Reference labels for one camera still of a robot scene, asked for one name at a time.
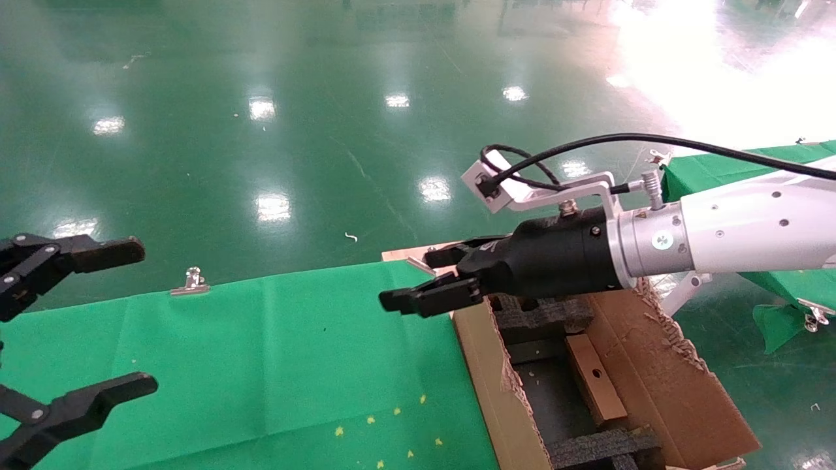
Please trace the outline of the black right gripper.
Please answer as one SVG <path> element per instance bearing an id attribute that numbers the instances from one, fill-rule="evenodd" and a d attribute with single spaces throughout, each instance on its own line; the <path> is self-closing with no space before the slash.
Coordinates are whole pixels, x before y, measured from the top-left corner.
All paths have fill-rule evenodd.
<path id="1" fill-rule="evenodd" d="M 513 233 L 475 237 L 429 250 L 431 268 L 456 266 L 412 288 L 380 292 L 387 312 L 430 318 L 477 306 L 486 292 L 558 298 L 624 288 L 610 252 L 603 208 L 526 220 Z"/>

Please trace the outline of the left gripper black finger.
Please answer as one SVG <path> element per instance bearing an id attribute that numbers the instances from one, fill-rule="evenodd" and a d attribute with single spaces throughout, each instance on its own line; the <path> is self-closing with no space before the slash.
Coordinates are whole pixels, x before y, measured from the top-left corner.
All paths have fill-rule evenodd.
<path id="1" fill-rule="evenodd" d="M 42 403 L 2 386 L 2 414 L 18 427 L 1 443 L 3 469 L 32 469 L 61 443 L 97 431 L 113 408 L 157 392 L 158 381 L 134 372 Z"/>
<path id="2" fill-rule="evenodd" d="M 146 250 L 136 237 L 98 242 L 87 234 L 45 238 L 19 233 L 1 241 L 1 321 L 8 323 L 71 274 L 137 264 Z"/>

